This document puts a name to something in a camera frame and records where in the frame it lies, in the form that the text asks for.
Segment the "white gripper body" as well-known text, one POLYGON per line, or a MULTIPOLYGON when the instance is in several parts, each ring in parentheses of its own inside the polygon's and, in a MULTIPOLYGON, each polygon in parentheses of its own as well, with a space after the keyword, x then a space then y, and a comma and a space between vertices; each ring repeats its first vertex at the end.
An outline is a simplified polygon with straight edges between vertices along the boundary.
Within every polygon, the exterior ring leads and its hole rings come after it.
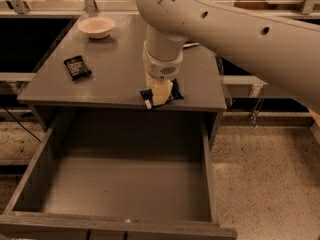
POLYGON ((143 46, 142 53, 144 69, 152 77, 156 79, 169 79, 174 77, 180 70, 183 59, 183 52, 179 51, 176 59, 165 62, 154 58, 148 51, 147 45, 143 46))

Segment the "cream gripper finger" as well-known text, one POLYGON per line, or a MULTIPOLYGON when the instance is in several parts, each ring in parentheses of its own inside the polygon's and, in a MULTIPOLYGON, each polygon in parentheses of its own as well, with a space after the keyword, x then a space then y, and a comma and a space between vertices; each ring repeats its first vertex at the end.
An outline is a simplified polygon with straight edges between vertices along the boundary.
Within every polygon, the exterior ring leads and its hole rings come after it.
POLYGON ((153 89, 156 86, 156 80, 148 72, 145 72, 146 87, 153 89))
POLYGON ((169 98, 173 83, 168 79, 156 80, 152 85, 153 104, 155 106, 165 104, 169 98))

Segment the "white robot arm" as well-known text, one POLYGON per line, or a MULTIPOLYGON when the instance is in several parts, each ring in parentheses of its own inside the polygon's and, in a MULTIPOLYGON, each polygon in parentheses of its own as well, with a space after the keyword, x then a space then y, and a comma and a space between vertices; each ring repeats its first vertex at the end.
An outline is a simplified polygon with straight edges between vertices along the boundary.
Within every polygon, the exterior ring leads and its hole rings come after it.
POLYGON ((210 0, 136 0, 145 50, 169 63, 191 39, 320 113, 320 28, 210 0))

